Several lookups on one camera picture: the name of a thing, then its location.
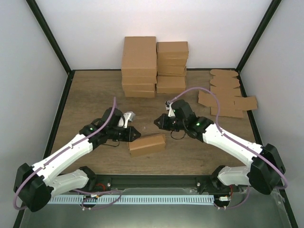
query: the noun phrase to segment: robotic arm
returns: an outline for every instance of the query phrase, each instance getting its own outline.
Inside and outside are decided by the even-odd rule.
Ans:
[[[212,183],[216,189],[228,185],[250,185],[263,194],[270,194],[281,180],[278,173],[262,159],[224,137],[223,134],[254,150],[269,160],[282,173],[285,173],[283,162],[273,145],[262,146],[254,142],[248,142],[224,129],[221,129],[221,133],[212,120],[196,116],[190,105],[184,100],[177,100],[173,103],[166,102],[166,109],[169,111],[168,114],[162,114],[154,121],[159,129],[176,132],[185,131],[189,137],[202,143],[214,145],[244,163],[245,166],[242,167],[219,166],[212,174]]]
[[[19,193],[19,197],[32,211],[43,208],[48,201],[59,194],[73,190],[92,190],[95,186],[96,175],[88,167],[81,167],[73,173],[60,175],[70,164],[80,157],[90,153],[99,145],[105,144],[107,140],[132,142],[141,134],[128,123],[133,120],[135,114],[114,109],[114,113],[108,124],[97,134],[89,139],[84,139],[91,133],[97,131],[107,120],[112,108],[105,111],[102,118],[95,119],[89,125],[84,126],[67,145],[32,166],[23,164],[18,168],[14,191],[16,192],[23,181],[38,168],[42,168],[31,178]]]

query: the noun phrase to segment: stack of flattened cardboard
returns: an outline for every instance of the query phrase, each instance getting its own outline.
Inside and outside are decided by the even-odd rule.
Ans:
[[[155,97],[156,37],[125,37],[122,86],[126,97]]]
[[[157,43],[157,93],[178,94],[186,89],[188,42]]]
[[[243,111],[257,109],[255,96],[242,97],[236,71],[213,69],[210,71],[213,79],[210,80],[210,91],[219,101],[220,116],[243,118]],[[211,115],[218,113],[217,102],[211,94],[199,92],[199,103],[211,107]]]

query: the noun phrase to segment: wood surface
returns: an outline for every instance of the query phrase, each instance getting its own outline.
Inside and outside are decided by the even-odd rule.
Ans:
[[[210,88],[212,76],[209,71],[187,71],[187,88],[202,86]],[[69,166],[64,173],[72,172],[81,166],[88,166],[98,174],[211,174],[219,165],[241,166],[239,160],[228,153],[206,143],[186,136],[174,140],[170,132],[159,130],[153,121],[166,113],[164,102],[173,94],[157,94],[156,98],[126,98],[121,85],[120,71],[76,71],[66,106],[56,135],[53,152],[66,145],[83,126],[102,117],[104,111],[112,107],[116,96],[118,108],[124,113],[136,114],[131,123],[142,136],[157,133],[166,134],[166,150],[146,156],[131,158],[127,143],[119,147],[101,145]],[[197,116],[210,115],[210,108],[198,104],[198,91],[190,91],[183,97],[191,105]],[[254,141],[247,113],[244,118],[220,117],[219,123],[225,130]],[[183,133],[173,133],[178,138]]]

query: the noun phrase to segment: black frame post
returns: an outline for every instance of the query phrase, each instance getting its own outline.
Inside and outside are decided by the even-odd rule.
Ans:
[[[46,35],[49,43],[51,44],[53,50],[55,51],[59,61],[61,62],[63,68],[65,69],[67,74],[71,73],[71,68],[68,65],[66,58],[64,57],[51,29],[49,28],[47,21],[44,19],[44,16],[42,14],[42,12],[39,9],[39,6],[37,5],[35,0],[26,0],[28,3],[28,6],[30,7],[30,9],[32,10],[34,16],[36,17],[39,25],[41,26],[44,34]]]
[[[272,0],[263,19],[261,20],[259,26],[257,27],[256,32],[254,33],[246,51],[244,52],[238,66],[237,72],[240,73],[244,68],[246,62],[248,61],[251,53],[253,52],[254,48],[256,47],[258,41],[260,40],[262,34],[264,33],[267,25],[269,24],[272,16],[274,15],[276,9],[279,7],[282,0]]]

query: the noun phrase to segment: black metal frame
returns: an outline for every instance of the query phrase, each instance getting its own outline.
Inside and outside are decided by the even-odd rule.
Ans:
[[[53,144],[54,144],[54,140],[57,134],[57,130],[59,127],[59,123],[61,120],[61,116],[67,101],[67,96],[72,84],[72,80],[75,74],[75,70],[71,70],[71,68],[69,67],[58,43],[55,40],[55,37],[53,36],[46,20],[43,17],[42,12],[40,11],[37,3],[35,0],[26,0],[29,7],[31,8],[31,10],[33,11],[33,14],[35,15],[38,23],[40,24],[42,30],[44,31],[47,39],[49,40],[52,48],[54,49],[58,59],[60,60],[62,66],[64,67],[66,73],[68,74],[67,80],[66,80],[66,85],[60,100],[60,104],[57,110],[57,114],[55,117],[55,121],[51,130],[51,134],[49,137],[49,141],[47,144],[47,148],[46,151],[44,153],[44,158],[48,157],[51,153]],[[248,61],[252,51],[254,50],[255,46],[257,45],[259,39],[261,38],[264,30],[266,29],[267,25],[269,24],[272,16],[274,15],[276,9],[278,8],[279,4],[280,4],[281,0],[272,0],[272,2],[270,3],[262,21],[260,22],[256,32],[254,33],[254,36],[252,37],[245,53],[243,54],[237,68],[229,68],[229,69],[233,69],[236,70],[239,74],[241,72],[241,70],[243,69],[244,65],[246,64],[246,62]],[[197,68],[197,69],[189,69],[189,70],[210,70],[209,68]],[[240,77],[240,75],[238,76],[238,79],[240,80],[240,88],[241,88],[241,92],[242,92],[242,96],[246,97],[246,92],[242,83],[242,79]],[[255,137],[255,141],[258,144],[262,144],[262,139],[260,137],[260,134],[258,132],[257,129],[257,125],[256,122],[254,120],[254,116],[252,111],[248,111],[248,117],[249,117],[249,121],[252,127],[252,131]],[[163,176],[163,175],[149,175],[149,176],[145,176],[145,175],[99,175],[98,179],[101,181],[106,181],[111,183],[111,187],[112,188],[130,188],[130,187],[145,187],[145,188],[155,188],[155,187],[180,187],[180,188],[197,188],[198,190],[204,191],[204,189],[202,189],[204,187],[203,183],[207,183],[207,180],[209,180],[209,176],[186,176],[186,175],[181,175],[181,176],[172,176],[172,175],[167,175],[167,176]],[[201,187],[197,186],[197,183],[201,182],[202,185]],[[285,199],[284,202],[284,206],[285,209],[287,211],[290,223],[292,225],[293,228],[297,228],[298,225],[296,223],[294,214],[292,212],[292,209],[290,207],[286,192],[284,190],[280,190],[281,196]],[[22,217],[23,217],[24,212],[20,211],[15,224],[14,224],[14,228],[19,228],[21,221],[22,221]]]

